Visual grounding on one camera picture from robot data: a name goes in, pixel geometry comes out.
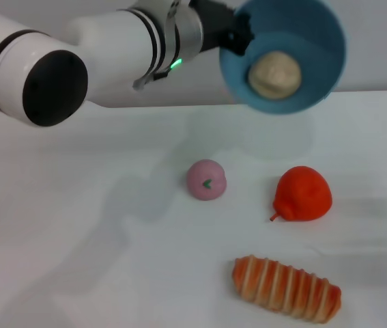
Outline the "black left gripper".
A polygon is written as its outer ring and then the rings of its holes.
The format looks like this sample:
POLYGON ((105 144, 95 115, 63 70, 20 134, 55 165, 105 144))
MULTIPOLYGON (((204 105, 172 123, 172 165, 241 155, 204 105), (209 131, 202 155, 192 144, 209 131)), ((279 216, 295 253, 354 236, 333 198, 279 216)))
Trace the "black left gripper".
POLYGON ((255 38, 251 31, 250 14, 234 16, 234 9, 219 1, 191 0, 189 7, 201 21, 201 53, 220 47, 235 55, 245 55, 250 42, 255 38))

